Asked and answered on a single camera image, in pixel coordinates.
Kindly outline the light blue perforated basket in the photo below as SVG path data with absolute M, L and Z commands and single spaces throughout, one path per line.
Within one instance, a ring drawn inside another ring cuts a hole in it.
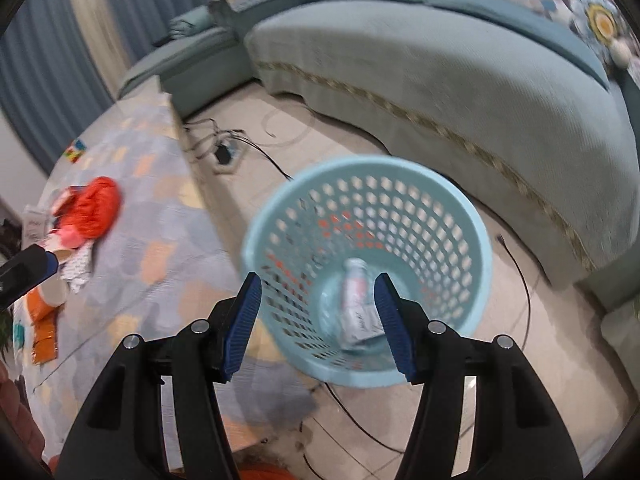
M 288 364 L 349 388 L 400 384 L 384 336 L 342 339 L 346 278 L 387 274 L 401 297 L 469 336 L 487 304 L 489 235 L 435 171 L 384 156 L 339 158 L 285 182 L 250 222 L 242 267 L 262 280 L 259 316 Z

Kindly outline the pink grey drink bottle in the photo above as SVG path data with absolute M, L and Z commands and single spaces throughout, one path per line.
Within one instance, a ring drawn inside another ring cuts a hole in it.
M 384 334 L 373 302 L 373 281 L 367 263 L 359 258 L 344 262 L 341 291 L 340 344 L 354 350 Z

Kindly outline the floor power strip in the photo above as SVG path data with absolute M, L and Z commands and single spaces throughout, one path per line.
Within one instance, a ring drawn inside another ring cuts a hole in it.
M 218 142 L 213 150 L 213 172 L 215 174 L 234 174 L 238 170 L 245 152 L 246 149 L 238 140 Z

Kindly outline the blue curtains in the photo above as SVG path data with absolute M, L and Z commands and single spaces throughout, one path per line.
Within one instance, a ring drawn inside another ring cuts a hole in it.
M 24 0 L 1 36 L 1 108 L 50 172 L 116 100 L 125 75 L 208 0 Z

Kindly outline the red white paper cup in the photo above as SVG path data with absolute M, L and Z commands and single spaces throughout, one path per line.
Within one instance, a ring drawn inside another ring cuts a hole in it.
M 66 188 L 51 206 L 50 235 L 64 249 L 78 249 L 111 229 L 122 203 L 117 182 L 97 177 L 86 185 Z

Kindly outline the heart pattern paper bag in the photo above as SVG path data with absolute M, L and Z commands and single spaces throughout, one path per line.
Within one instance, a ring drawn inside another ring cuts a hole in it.
M 85 242 L 62 267 L 62 280 L 66 281 L 73 294 L 78 294 L 92 278 L 93 246 L 92 240 Z

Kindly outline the teal sofa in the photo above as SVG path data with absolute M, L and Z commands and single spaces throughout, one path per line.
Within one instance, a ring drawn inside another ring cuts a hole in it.
M 142 58 L 190 115 L 251 79 L 357 127 L 495 211 L 555 288 L 639 291 L 639 93 L 571 32 L 498 0 L 210 0 Z

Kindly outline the orange snack wrapper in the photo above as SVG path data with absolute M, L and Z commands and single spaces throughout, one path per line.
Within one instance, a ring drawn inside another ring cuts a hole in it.
M 26 296 L 26 309 L 32 323 L 32 362 L 44 364 L 58 356 L 56 344 L 56 318 L 58 307 L 52 307 L 41 297 L 38 288 Z

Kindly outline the patterned grey tablecloth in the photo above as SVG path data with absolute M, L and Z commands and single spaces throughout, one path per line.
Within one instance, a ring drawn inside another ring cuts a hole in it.
M 82 402 L 122 338 L 175 335 L 233 296 L 240 279 L 210 221 L 179 139 L 168 94 L 114 104 L 84 134 L 78 162 L 58 162 L 40 197 L 49 209 L 62 191 L 98 177 L 122 196 L 118 216 L 93 246 L 88 282 L 56 319 L 56 356 L 37 364 L 16 352 L 47 457 L 58 455 Z

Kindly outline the colourful puzzle cube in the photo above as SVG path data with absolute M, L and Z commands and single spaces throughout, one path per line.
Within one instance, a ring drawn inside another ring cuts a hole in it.
M 79 138 L 73 140 L 73 142 L 66 148 L 63 156 L 71 163 L 78 162 L 83 154 L 87 151 L 86 144 Z

